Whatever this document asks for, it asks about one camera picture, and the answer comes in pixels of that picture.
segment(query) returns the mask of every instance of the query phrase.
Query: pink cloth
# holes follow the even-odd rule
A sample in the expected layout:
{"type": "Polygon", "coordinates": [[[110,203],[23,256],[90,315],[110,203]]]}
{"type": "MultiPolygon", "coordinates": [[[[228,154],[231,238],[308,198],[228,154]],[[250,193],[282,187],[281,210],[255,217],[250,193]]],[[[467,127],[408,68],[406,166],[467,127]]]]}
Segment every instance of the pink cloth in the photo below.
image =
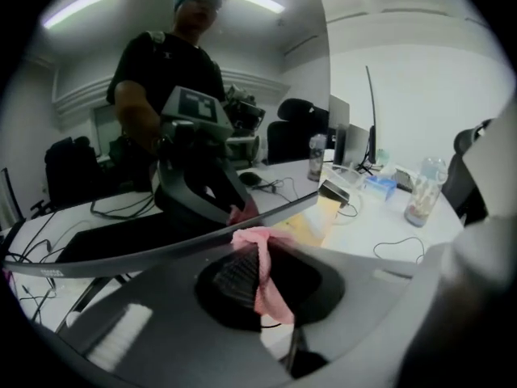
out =
{"type": "Polygon", "coordinates": [[[271,257],[267,249],[267,240],[270,237],[291,240],[291,235],[267,227],[253,227],[246,230],[237,230],[233,233],[232,244],[239,250],[249,243],[258,246],[258,288],[255,295],[255,312],[269,314],[281,323],[294,323],[294,314],[287,306],[284,298],[270,277],[271,257]]]}

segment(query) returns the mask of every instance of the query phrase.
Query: transparent water bottle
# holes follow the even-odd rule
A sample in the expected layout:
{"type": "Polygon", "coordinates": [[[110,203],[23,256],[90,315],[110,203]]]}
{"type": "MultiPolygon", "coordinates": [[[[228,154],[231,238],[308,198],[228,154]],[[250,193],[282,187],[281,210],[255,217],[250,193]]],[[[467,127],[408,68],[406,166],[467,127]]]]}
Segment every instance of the transparent water bottle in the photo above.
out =
{"type": "Polygon", "coordinates": [[[448,170],[441,158],[425,158],[404,216],[413,226],[423,227],[447,181],[448,170]]]}
{"type": "Polygon", "coordinates": [[[308,179],[319,181],[322,176],[323,158],[325,156],[326,135],[319,133],[310,138],[309,174],[308,179]]]}

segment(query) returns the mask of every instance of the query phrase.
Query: black t-shirt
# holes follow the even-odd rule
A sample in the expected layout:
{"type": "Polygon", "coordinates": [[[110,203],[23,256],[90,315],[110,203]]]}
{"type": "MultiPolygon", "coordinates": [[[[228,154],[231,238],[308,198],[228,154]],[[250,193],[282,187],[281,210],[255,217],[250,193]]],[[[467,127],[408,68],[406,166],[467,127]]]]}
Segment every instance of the black t-shirt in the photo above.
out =
{"type": "Polygon", "coordinates": [[[107,89],[109,103],[115,103],[115,88],[123,81],[140,83],[158,114],[176,86],[225,100],[221,71],[210,56],[167,33],[163,43],[153,41],[147,32],[129,42],[107,89]]]}

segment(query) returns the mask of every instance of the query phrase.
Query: man's arm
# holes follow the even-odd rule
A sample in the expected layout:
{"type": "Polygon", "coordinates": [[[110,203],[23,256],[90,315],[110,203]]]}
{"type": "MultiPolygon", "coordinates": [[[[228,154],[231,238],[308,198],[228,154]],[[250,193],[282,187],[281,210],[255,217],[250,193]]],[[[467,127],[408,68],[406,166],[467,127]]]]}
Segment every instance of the man's arm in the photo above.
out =
{"type": "Polygon", "coordinates": [[[123,130],[151,154],[160,137],[160,117],[147,102],[145,88],[134,81],[123,81],[115,88],[115,113],[123,130]]]}

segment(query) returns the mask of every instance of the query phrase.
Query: person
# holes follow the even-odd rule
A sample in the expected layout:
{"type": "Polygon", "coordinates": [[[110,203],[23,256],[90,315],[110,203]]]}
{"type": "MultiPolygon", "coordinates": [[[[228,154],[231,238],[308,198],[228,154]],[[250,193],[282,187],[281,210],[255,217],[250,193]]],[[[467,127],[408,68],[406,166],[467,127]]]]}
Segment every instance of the person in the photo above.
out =
{"type": "Polygon", "coordinates": [[[156,154],[159,115],[176,86],[225,100],[221,70],[199,47],[222,2],[174,0],[171,32],[141,33],[120,58],[107,101],[124,132],[149,154],[156,154]]]}

